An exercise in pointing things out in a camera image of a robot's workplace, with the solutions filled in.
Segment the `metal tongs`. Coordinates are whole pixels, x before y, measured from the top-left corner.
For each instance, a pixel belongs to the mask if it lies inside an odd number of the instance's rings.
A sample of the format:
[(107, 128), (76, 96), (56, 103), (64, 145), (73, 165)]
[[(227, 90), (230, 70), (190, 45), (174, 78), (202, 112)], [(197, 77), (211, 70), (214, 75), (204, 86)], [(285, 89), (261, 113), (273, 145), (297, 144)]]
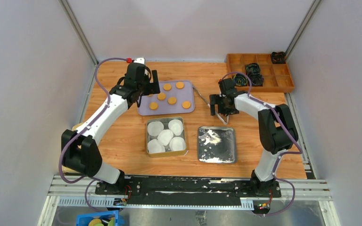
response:
[[(204, 103), (210, 108), (209, 102), (208, 102), (208, 101), (204, 98), (204, 96), (198, 91), (198, 89), (197, 89), (194, 85), (192, 85), (192, 88), (193, 88), (194, 92), (195, 92), (196, 94), (198, 94), (199, 97), (204, 101)], [(217, 111), (215, 111), (215, 115), (219, 118), (219, 120), (220, 120), (224, 125), (228, 125), (228, 123), (229, 123), (229, 116), (227, 116), (226, 119), (224, 119), (222, 116), (220, 116), (220, 114), (219, 114)]]

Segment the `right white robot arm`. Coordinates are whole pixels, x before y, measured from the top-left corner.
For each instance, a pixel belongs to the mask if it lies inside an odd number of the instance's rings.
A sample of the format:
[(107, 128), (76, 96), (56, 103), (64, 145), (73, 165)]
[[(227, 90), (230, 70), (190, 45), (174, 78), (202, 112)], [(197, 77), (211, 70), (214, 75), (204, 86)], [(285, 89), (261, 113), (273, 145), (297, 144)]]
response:
[(282, 157), (292, 154), (292, 146), (298, 146), (298, 133), (290, 108), (286, 104), (269, 104), (246, 90), (238, 91), (230, 78), (219, 80), (218, 85), (220, 93), (209, 96), (211, 115), (230, 116), (243, 112), (258, 122), (263, 152), (252, 171), (250, 190), (255, 196), (263, 196), (275, 183)]

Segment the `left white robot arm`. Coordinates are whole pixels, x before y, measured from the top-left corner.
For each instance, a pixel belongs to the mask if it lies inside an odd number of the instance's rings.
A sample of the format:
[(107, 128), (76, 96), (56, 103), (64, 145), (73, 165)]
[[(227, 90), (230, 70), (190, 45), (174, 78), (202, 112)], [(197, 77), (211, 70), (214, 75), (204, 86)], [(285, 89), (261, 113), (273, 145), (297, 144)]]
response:
[(113, 194), (125, 190), (125, 173), (105, 163), (98, 145), (108, 129), (133, 104), (141, 105), (143, 96), (160, 93), (156, 70), (150, 70), (143, 57), (123, 59), (128, 66), (123, 77), (110, 90), (99, 82), (99, 66), (94, 71), (94, 79), (106, 94), (99, 109), (74, 130), (65, 130), (61, 136), (62, 150), (58, 169), (63, 181), (73, 184), (77, 179), (65, 178), (63, 167), (80, 173), (82, 178), (89, 177), (107, 183)]

